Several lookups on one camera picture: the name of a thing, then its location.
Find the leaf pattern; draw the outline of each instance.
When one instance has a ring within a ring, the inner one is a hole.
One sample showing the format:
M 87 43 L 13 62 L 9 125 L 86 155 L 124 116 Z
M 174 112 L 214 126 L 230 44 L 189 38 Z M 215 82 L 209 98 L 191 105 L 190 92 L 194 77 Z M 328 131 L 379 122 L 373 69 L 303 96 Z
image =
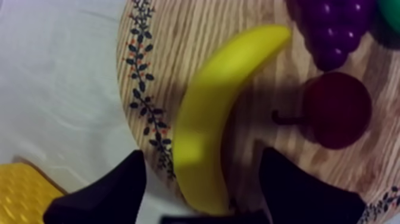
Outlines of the leaf pattern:
M 380 215 L 385 214 L 391 207 L 397 209 L 400 206 L 399 187 L 392 186 L 390 191 L 385 192 L 382 199 L 376 203 L 367 205 L 357 224 L 367 224 L 376 221 Z
M 134 101 L 130 104 L 130 108 L 139 110 L 140 116 L 146 117 L 147 127 L 144 128 L 143 134 L 154 138 L 149 139 L 148 142 L 160 154 L 157 168 L 165 170 L 168 177 L 173 179 L 175 178 L 175 173 L 172 163 L 172 148 L 170 148 L 172 141 L 168 138 L 163 138 L 163 135 L 166 136 L 170 129 L 169 125 L 162 121 L 165 110 L 156 108 L 152 102 L 152 96 L 146 95 L 147 85 L 155 80 L 155 76 L 154 74 L 146 73 L 146 70 L 149 69 L 149 63 L 144 63 L 143 61 L 145 61 L 146 54 L 151 52 L 154 46 L 153 44 L 148 44 L 144 47 L 143 43 L 153 38 L 149 30 L 149 19 L 155 10 L 151 7 L 150 0 L 131 1 L 133 2 L 134 10 L 129 17 L 134 21 L 134 27 L 130 29 L 133 39 L 127 45 L 130 57 L 126 59 L 126 63 L 131 65 L 132 71 L 134 71 L 130 77 L 137 81 L 137 87 L 132 90 Z

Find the white surface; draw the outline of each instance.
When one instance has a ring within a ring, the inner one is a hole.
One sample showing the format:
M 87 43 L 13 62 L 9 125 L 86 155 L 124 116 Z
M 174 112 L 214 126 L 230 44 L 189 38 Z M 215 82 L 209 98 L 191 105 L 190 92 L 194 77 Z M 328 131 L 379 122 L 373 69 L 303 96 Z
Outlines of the white surface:
M 68 191 L 96 181 L 138 148 L 115 69 L 125 0 L 0 5 L 0 162 L 28 159 Z M 188 212 L 148 175 L 138 223 Z
M 395 217 L 391 218 L 391 220 L 385 222 L 385 224 L 400 224 L 400 214 L 397 214 Z

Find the banana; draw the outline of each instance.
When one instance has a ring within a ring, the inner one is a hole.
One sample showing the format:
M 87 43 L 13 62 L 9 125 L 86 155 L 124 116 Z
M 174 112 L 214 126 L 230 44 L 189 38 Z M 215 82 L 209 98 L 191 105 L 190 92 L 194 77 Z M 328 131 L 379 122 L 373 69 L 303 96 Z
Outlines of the banana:
M 253 71 L 290 38 L 286 27 L 249 29 L 221 47 L 194 75 L 174 124 L 173 164 L 187 203 L 211 215 L 229 214 L 220 145 L 232 105 Z

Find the yellow sponge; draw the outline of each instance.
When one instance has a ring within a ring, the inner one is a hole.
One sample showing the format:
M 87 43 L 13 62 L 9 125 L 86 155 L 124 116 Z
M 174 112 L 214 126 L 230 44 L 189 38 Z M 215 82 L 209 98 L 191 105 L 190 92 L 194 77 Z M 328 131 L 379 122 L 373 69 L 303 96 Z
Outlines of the yellow sponge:
M 51 201 L 62 195 L 29 165 L 0 165 L 0 224 L 42 224 Z

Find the wooden tray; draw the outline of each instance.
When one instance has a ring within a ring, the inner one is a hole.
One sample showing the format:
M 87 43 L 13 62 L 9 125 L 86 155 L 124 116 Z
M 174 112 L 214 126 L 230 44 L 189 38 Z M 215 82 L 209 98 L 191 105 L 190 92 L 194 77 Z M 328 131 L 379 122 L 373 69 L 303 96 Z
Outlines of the wooden tray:
M 260 24 L 284 24 L 293 31 L 290 44 L 241 94 L 226 127 L 222 154 L 230 195 L 241 210 L 263 205 L 257 180 L 259 149 L 271 145 L 320 180 L 358 192 L 369 204 L 369 215 L 364 214 L 360 223 L 374 219 L 382 223 L 399 211 L 400 204 L 396 187 L 400 183 L 400 53 L 390 49 L 397 39 L 379 23 L 340 69 L 362 80 L 370 91 L 373 119 L 356 144 L 327 150 L 306 140 L 296 127 L 277 127 L 270 120 L 276 108 L 296 114 L 301 100 L 298 87 L 321 75 L 288 13 L 291 5 L 283 0 L 127 1 L 117 67 L 132 134 L 147 162 L 180 197 L 170 143 L 191 77 L 234 34 Z

